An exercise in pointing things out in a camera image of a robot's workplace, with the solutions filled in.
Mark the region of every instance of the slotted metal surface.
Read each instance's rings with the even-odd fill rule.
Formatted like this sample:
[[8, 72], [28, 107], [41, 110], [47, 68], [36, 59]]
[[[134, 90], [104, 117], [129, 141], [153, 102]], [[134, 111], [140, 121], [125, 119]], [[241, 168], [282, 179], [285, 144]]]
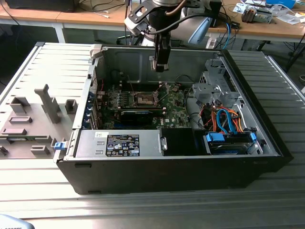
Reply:
[[[242, 60], [238, 61], [245, 71], [250, 71], [250, 59], [249, 63], [257, 61], [253, 62], [255, 66], [274, 69], [260, 53], [247, 56], [245, 52], [239, 54]], [[249, 84], [262, 94], [268, 94], [259, 91], [263, 87], [289, 88], [283, 78], [274, 85], [273, 81], [264, 82]], [[303, 102], [267, 98], [261, 103], [278, 113], [288, 109], [289, 114], [268, 112], [272, 112], [270, 117], [295, 158], [277, 173], [264, 174], [245, 189], [81, 196], [51, 159], [0, 160], [0, 213], [25, 219], [36, 229], [304, 228], [305, 142], [300, 137], [295, 139], [295, 135], [304, 134], [305, 121], [302, 114], [290, 114], [291, 108], [301, 109]]]
[[230, 55], [283, 140], [291, 143], [288, 145], [289, 150], [295, 154], [304, 154], [304, 148], [294, 146], [305, 144], [304, 96], [296, 90], [296, 86], [274, 60], [262, 52], [230, 51]]

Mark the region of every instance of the metal table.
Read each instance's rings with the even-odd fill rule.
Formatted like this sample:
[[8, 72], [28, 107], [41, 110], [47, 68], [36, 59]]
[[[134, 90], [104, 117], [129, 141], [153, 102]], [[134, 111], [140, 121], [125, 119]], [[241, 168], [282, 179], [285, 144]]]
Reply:
[[[7, 96], [10, 97], [17, 88], [26, 88], [23, 79], [27, 78], [34, 63], [47, 62], [54, 70], [68, 69], [72, 65], [89, 67], [86, 64], [88, 50], [89, 45], [46, 43], [35, 46], [0, 97], [0, 124], [10, 112]], [[57, 58], [50, 58], [51, 53]], [[239, 52], [231, 55], [240, 62], [240, 67], [243, 64], [245, 68], [245, 58], [250, 62], [253, 61], [251, 58], [262, 61], [261, 56], [243, 57]], [[292, 136], [304, 136], [304, 119], [299, 120], [299, 114], [287, 114], [291, 112], [290, 104], [301, 102], [295, 99], [300, 95], [279, 95], [281, 91], [287, 92], [279, 87], [280, 83], [287, 83], [287, 89], [291, 90], [294, 85], [289, 78], [283, 77], [280, 69], [275, 71], [282, 79], [274, 83], [266, 81], [265, 84], [273, 89], [269, 92], [262, 91], [258, 81], [251, 76], [247, 80], [256, 88], [255, 93], [259, 94], [264, 107], [269, 107], [269, 113], [282, 112], [270, 114], [275, 120], [290, 119], [285, 124], [279, 123], [279, 127], [294, 127]], [[68, 77], [62, 76], [61, 83]], [[28, 80], [27, 85], [35, 83], [35, 78]], [[61, 85], [58, 77], [41, 75], [40, 78]], [[268, 93], [272, 99], [264, 98]], [[280, 111], [278, 106], [270, 108], [270, 104], [276, 103], [279, 106], [285, 104], [287, 112]], [[305, 227], [305, 142], [302, 139], [305, 138], [287, 136], [288, 142], [298, 145], [292, 152], [294, 160], [277, 173], [261, 176], [245, 189], [82, 196], [74, 192], [52, 159], [0, 160], [0, 213], [31, 222], [37, 229], [302, 228]]]

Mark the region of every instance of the warning label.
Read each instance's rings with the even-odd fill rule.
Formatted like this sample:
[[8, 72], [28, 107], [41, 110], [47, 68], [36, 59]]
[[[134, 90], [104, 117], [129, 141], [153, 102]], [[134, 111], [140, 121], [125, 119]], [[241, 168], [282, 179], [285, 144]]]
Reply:
[[106, 156], [140, 156], [139, 135], [108, 135]]

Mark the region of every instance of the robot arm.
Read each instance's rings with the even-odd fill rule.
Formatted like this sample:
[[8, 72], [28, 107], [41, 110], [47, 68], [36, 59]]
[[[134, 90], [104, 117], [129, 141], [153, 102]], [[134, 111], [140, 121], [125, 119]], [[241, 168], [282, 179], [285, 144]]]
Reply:
[[177, 29], [180, 23], [189, 18], [201, 17], [200, 22], [206, 23], [200, 23], [200, 29], [196, 27], [192, 34], [192, 39], [199, 41], [198, 32], [203, 38], [211, 24], [211, 18], [202, 19], [208, 15], [204, 14], [204, 8], [203, 1], [198, 0], [146, 0], [129, 14], [124, 22], [134, 36], [142, 34], [146, 39], [154, 41], [153, 69], [163, 72], [168, 70], [170, 31]]

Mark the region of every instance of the blue latch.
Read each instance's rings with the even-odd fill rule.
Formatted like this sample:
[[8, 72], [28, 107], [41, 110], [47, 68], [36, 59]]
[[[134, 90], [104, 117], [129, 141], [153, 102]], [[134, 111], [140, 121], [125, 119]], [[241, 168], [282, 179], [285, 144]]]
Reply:
[[66, 150], [68, 148], [68, 142], [57, 142], [54, 145], [55, 150]]
[[224, 142], [224, 135], [220, 133], [208, 133], [206, 140], [208, 142]]
[[251, 133], [251, 134], [250, 134], [250, 137], [252, 138], [253, 141], [255, 141], [255, 140], [257, 139], [255, 133]]

